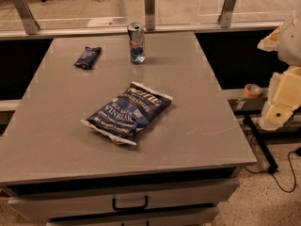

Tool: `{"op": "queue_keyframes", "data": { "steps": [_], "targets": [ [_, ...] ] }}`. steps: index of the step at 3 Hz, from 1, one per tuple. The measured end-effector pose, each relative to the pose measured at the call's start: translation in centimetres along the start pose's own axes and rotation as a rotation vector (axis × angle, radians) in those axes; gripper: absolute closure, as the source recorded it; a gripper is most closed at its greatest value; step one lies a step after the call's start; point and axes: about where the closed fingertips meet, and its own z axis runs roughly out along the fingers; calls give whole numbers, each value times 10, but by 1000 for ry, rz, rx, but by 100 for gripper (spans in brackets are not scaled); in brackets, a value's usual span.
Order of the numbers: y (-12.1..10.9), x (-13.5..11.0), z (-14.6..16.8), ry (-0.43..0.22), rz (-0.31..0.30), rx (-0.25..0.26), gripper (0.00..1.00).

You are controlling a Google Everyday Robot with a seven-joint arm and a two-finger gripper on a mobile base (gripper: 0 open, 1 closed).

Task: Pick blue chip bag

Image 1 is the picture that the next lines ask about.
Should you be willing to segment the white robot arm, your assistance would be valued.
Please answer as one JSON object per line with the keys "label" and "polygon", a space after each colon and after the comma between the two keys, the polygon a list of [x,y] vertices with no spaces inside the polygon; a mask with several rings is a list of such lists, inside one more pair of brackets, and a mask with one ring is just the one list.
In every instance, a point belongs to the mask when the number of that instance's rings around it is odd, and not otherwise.
{"label": "white robot arm", "polygon": [[278,59],[289,65],[285,72],[273,73],[261,111],[260,127],[275,131],[301,106],[301,12],[295,10],[282,26],[259,42],[258,48],[277,51]]}

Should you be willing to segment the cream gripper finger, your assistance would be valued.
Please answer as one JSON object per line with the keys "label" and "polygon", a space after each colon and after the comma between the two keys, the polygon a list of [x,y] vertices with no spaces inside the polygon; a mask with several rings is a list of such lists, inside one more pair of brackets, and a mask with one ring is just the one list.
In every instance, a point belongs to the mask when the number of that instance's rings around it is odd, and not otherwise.
{"label": "cream gripper finger", "polygon": [[257,48],[266,52],[276,51],[278,48],[280,30],[281,27],[278,27],[264,39],[260,40]]}
{"label": "cream gripper finger", "polygon": [[261,117],[260,128],[275,131],[301,106],[301,68],[290,66],[284,73],[273,73]]}

